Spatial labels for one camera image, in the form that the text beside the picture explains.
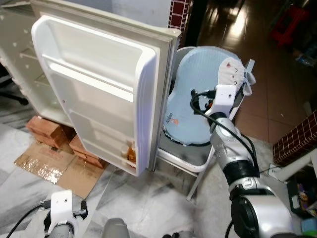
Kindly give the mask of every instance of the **reflective floor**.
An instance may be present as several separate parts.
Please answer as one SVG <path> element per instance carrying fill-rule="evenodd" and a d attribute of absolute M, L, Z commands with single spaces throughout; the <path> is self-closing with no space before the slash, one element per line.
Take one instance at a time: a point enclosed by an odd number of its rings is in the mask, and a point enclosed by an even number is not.
<path fill-rule="evenodd" d="M 236 126 L 246 135 L 275 143 L 306 117 L 303 103 L 317 88 L 311 69 L 268 37 L 283 1 L 246 0 L 240 12 L 241 0 L 231 9 L 212 2 L 199 44 L 232 51 L 243 63 L 256 61 L 257 83 L 241 105 Z"/>

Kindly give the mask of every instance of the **white fridge door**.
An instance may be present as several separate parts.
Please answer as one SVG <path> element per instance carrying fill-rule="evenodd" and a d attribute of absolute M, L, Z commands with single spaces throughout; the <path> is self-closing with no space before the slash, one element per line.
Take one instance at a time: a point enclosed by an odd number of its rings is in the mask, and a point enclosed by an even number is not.
<path fill-rule="evenodd" d="M 36 55 L 85 149 L 138 176 L 156 157 L 180 32 L 65 1 L 32 7 Z"/>

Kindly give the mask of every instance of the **red stool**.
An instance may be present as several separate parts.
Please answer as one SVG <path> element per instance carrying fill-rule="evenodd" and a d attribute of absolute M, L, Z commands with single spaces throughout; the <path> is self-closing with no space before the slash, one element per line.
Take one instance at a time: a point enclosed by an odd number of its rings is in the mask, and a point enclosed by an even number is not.
<path fill-rule="evenodd" d="M 284 44 L 290 45 L 293 42 L 293 31 L 301 21 L 307 20 L 308 17 L 308 11 L 291 6 L 274 26 L 271 37 L 278 41 L 279 47 Z"/>

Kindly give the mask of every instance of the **flattened cardboard box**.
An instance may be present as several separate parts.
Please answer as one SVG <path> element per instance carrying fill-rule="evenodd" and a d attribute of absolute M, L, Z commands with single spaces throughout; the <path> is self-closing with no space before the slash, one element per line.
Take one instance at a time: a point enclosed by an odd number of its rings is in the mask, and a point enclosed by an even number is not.
<path fill-rule="evenodd" d="M 78 156 L 34 142 L 14 163 L 76 195 L 86 198 L 104 169 L 78 159 Z"/>

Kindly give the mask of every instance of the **open refrigerator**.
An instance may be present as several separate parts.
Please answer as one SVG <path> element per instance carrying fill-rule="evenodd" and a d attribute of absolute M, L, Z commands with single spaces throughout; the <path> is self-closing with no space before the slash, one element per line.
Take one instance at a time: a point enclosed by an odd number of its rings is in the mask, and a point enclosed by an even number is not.
<path fill-rule="evenodd" d="M 0 31 L 1 63 L 40 116 L 74 127 L 87 151 L 132 175 L 154 168 L 179 30 L 13 0 Z M 132 143 L 135 165 L 121 153 Z"/>

